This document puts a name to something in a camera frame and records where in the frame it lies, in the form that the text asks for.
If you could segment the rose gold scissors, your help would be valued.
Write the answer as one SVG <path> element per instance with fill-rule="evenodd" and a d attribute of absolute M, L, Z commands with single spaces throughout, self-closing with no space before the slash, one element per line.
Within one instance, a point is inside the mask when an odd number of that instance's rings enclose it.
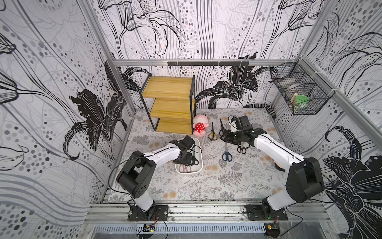
<path fill-rule="evenodd" d="M 192 172 L 192 169 L 190 166 L 180 165 L 179 172 L 180 173 L 190 173 L 190 172 Z"/>

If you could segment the silver black handled scissors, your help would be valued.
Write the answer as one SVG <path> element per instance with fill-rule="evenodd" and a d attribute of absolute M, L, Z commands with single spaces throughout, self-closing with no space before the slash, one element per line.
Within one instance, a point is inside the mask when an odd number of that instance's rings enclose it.
<path fill-rule="evenodd" d="M 196 156 L 194 154 L 188 154 L 186 161 L 184 163 L 185 166 L 195 166 L 199 165 L 199 161 L 196 159 Z"/>

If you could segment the black yellow handled scissors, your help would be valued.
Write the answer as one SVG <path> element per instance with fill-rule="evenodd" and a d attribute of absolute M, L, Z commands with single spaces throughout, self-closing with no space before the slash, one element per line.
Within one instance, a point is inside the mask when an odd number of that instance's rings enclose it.
<path fill-rule="evenodd" d="M 211 124 L 211 132 L 208 135 L 208 139 L 210 141 L 216 141 L 218 139 L 218 135 L 214 131 L 214 124 L 213 123 Z"/>

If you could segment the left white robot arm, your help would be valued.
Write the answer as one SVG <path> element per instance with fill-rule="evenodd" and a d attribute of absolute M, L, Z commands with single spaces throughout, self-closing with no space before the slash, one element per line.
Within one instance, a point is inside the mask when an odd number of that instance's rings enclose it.
<path fill-rule="evenodd" d="M 137 150 L 124 163 L 116 182 L 138 209 L 144 213 L 152 212 L 154 200 L 147 190 L 156 168 L 170 161 L 186 167 L 201 166 L 202 152 L 199 140 L 188 135 L 152 152 Z"/>

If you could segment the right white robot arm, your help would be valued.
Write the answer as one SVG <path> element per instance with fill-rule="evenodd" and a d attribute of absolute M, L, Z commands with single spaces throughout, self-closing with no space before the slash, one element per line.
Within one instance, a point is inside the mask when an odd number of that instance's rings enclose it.
<path fill-rule="evenodd" d="M 261 128 L 252 130 L 221 129 L 221 139 L 226 143 L 248 143 L 272 158 L 287 173 L 284 188 L 263 200 L 264 209 L 278 211 L 302 203 L 325 190 L 319 162 L 297 154 L 275 141 Z"/>

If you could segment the small black handled scissors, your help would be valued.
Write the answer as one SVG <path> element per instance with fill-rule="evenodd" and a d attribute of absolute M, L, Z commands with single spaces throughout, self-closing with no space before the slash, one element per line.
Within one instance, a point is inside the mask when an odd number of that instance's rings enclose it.
<path fill-rule="evenodd" d="M 246 154 L 246 151 L 247 151 L 246 147 L 242 147 L 242 146 L 239 145 L 238 148 L 237 148 L 237 152 L 238 153 Z"/>

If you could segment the large black handled scissors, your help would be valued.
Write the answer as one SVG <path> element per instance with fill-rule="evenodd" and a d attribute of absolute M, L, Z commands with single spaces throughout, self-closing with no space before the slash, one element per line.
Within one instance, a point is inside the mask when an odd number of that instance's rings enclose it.
<path fill-rule="evenodd" d="M 226 128 L 224 127 L 224 124 L 222 120 L 220 119 L 220 131 L 219 131 L 219 136 L 223 137 L 226 133 Z"/>

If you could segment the blue handled scissors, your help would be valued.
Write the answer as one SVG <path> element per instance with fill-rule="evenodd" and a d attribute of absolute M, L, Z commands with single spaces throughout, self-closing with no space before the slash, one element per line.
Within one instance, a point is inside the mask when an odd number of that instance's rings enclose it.
<path fill-rule="evenodd" d="M 233 156 L 228 150 L 228 143 L 225 143 L 225 151 L 222 154 L 222 160 L 225 162 L 231 162 L 233 160 Z"/>

